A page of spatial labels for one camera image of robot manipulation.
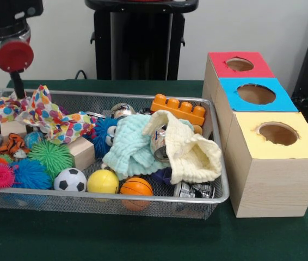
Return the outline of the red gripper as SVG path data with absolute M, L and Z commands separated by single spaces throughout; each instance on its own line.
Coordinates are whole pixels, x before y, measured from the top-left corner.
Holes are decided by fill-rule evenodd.
M 18 71 L 24 71 L 32 64 L 34 52 L 25 41 L 9 41 L 0 45 L 0 69 L 10 73 L 18 99 L 25 98 L 23 81 Z

